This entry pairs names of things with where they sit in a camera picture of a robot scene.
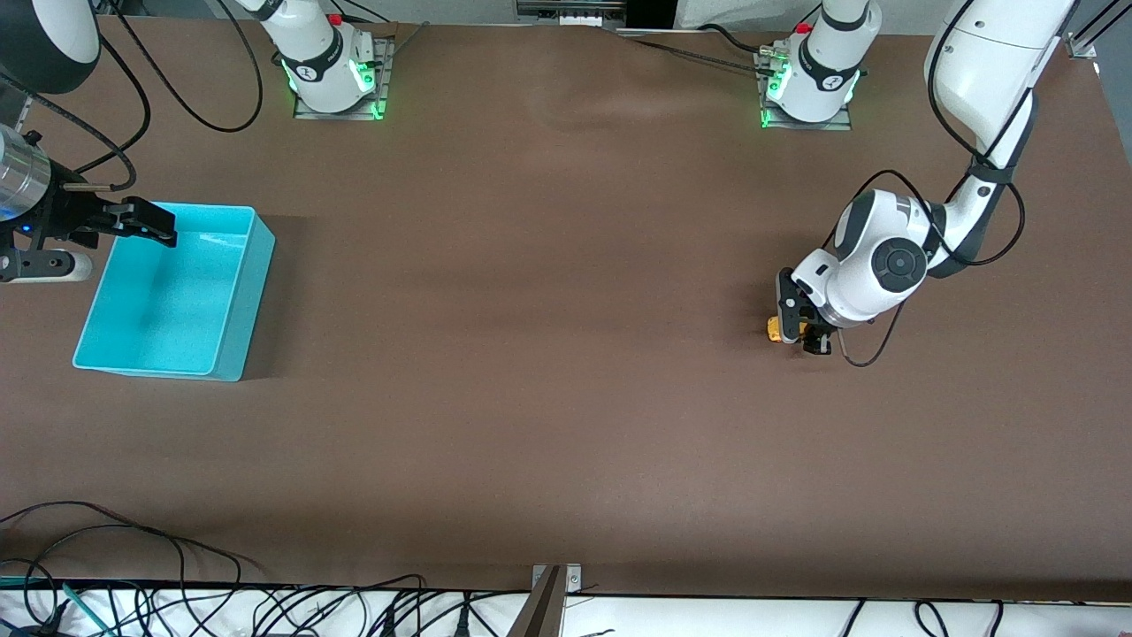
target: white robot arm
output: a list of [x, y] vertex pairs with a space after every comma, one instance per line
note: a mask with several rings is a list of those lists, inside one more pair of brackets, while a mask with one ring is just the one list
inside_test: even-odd
[[974, 261], [1034, 126], [1031, 89], [1072, 5], [959, 0], [952, 7], [925, 75], [929, 94], [975, 132], [966, 177], [943, 205], [883, 190], [854, 199], [834, 230], [833, 253], [814, 250], [779, 274], [773, 341], [801, 339], [807, 352], [827, 354], [833, 332], [895, 307], [925, 276], [950, 276]]
[[311, 109], [341, 112], [374, 92], [370, 34], [336, 16], [327, 18], [318, 0], [237, 1], [263, 23], [283, 55], [292, 88]]
[[814, 28], [787, 40], [788, 64], [767, 98], [801, 121], [831, 119], [848, 101], [880, 31], [875, 0], [824, 0]]

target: yellow object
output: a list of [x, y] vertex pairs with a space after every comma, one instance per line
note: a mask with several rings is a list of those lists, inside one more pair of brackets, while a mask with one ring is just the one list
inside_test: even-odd
[[[805, 335], [809, 329], [809, 324], [798, 321], [798, 336]], [[778, 316], [771, 316], [766, 320], [766, 337], [773, 343], [782, 343], [782, 325], [778, 321]]]
[[782, 330], [779, 328], [778, 316], [767, 318], [766, 336], [774, 343], [782, 343]]

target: white floor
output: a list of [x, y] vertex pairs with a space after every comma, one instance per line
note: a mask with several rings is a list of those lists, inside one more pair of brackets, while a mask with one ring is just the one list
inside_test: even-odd
[[[189, 591], [190, 597], [220, 594], [221, 591]], [[299, 625], [320, 608], [340, 596], [340, 593], [324, 593], [294, 609], [290, 619]], [[106, 626], [113, 627], [110, 595], [105, 591], [87, 592], [80, 595], [89, 611]], [[315, 627], [318, 637], [353, 637], [363, 632], [363, 627], [380, 617], [381, 611], [393, 600], [392, 591], [379, 591], [354, 595], [342, 602], [325, 621]], [[499, 635], [506, 635], [518, 614], [526, 595], [509, 594], [486, 599], [475, 603], [475, 610]], [[165, 589], [157, 596], [157, 604], [173, 603], [181, 599], [180, 591]], [[126, 619], [135, 612], [134, 591], [114, 593], [114, 610]], [[256, 606], [267, 600], [259, 591], [238, 593], [231, 602], [207, 622], [207, 627], [218, 637], [250, 637], [252, 613]], [[428, 623], [441, 611], [451, 609], [463, 600], [460, 593], [446, 593], [422, 604], [421, 619]], [[194, 603], [198, 617], [207, 616], [215, 609], [217, 600]], [[33, 592], [33, 610], [46, 617], [51, 608], [50, 592]], [[563, 637], [593, 637], [612, 630], [614, 637], [839, 637], [856, 602], [831, 600], [736, 600], [736, 599], [652, 599], [618, 596], [574, 596], [567, 600], [563, 620]], [[295, 627], [283, 620], [278, 611], [272, 612], [264, 621], [269, 604], [258, 611], [259, 635], [284, 636], [295, 631]], [[986, 602], [949, 602], [936, 604], [943, 616], [951, 637], [987, 637], [994, 619], [995, 606]], [[871, 601], [861, 610], [852, 628], [855, 636], [868, 637], [927, 637], [917, 626], [914, 603], [903, 601]], [[406, 614], [397, 627], [398, 636], [417, 632], [417, 614]], [[155, 637], [172, 635], [189, 637], [197, 623], [185, 611], [183, 604], [163, 611], [162, 616], [172, 628], [172, 634], [161, 622], [154, 620], [149, 629]], [[424, 637], [453, 637], [458, 613], [449, 612], [423, 631]], [[924, 612], [928, 627], [938, 636], [941, 631], [931, 613]], [[0, 618], [25, 627], [33, 625], [24, 610], [23, 593], [0, 592]], [[267, 627], [272, 620], [278, 620]], [[60, 626], [62, 632], [75, 637], [96, 637], [102, 634], [85, 611], [70, 603]], [[490, 637], [474, 618], [471, 619], [472, 637]], [[1115, 605], [1070, 605], [1047, 603], [1009, 603], [997, 637], [1118, 637], [1132, 632], [1132, 608]], [[142, 627], [130, 623], [112, 635], [140, 636]], [[203, 631], [197, 636], [206, 637]]]

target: green led light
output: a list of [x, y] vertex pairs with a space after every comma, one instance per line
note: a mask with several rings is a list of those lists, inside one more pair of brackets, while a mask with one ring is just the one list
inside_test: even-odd
[[378, 100], [378, 101], [374, 102], [372, 104], [370, 104], [369, 112], [374, 115], [374, 119], [376, 119], [376, 120], [383, 120], [383, 119], [385, 119], [385, 105], [387, 103], [388, 103], [388, 100]]
[[350, 60], [350, 71], [354, 74], [354, 80], [358, 81], [358, 88], [361, 88], [362, 92], [369, 92], [374, 84], [374, 77], [370, 72], [353, 60]]
[[770, 84], [766, 95], [777, 102], [782, 98], [782, 92], [786, 91], [786, 84], [787, 81], [790, 81], [790, 76], [792, 75], [792, 71], [790, 70], [790, 62], [782, 62], [782, 70], [774, 75], [775, 77], [779, 75], [782, 77], [779, 81], [772, 81]]
[[849, 80], [849, 92], [846, 93], [846, 101], [843, 104], [848, 104], [852, 100], [852, 89], [857, 87], [857, 80], [860, 79], [860, 71], [854, 74], [852, 79]]
[[291, 87], [292, 93], [299, 93], [299, 88], [294, 85], [294, 76], [291, 75], [291, 69], [283, 67], [284, 72], [286, 72], [286, 84]]

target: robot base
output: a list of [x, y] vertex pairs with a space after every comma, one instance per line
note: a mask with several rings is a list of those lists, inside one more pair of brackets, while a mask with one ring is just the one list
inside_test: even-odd
[[294, 100], [295, 119], [377, 121], [385, 119], [385, 107], [389, 100], [389, 76], [393, 75], [393, 38], [375, 37], [374, 74], [375, 88], [351, 109], [336, 113], [324, 113], [308, 106], [298, 95]]
[[[786, 40], [779, 40], [774, 42], [771, 50], [782, 50], [788, 49], [788, 42]], [[775, 58], [773, 55], [764, 55], [754, 53], [755, 66], [761, 69], [770, 69], [778, 71], [775, 68]], [[844, 104], [838, 114], [833, 115], [832, 119], [821, 122], [809, 122], [795, 119], [787, 114], [782, 106], [777, 104], [770, 97], [766, 96], [766, 92], [770, 89], [770, 85], [777, 78], [774, 76], [765, 76], [760, 74], [758, 76], [758, 106], [762, 112], [762, 126], [763, 128], [794, 128], [798, 130], [852, 130], [852, 122], [849, 119], [849, 106]]]

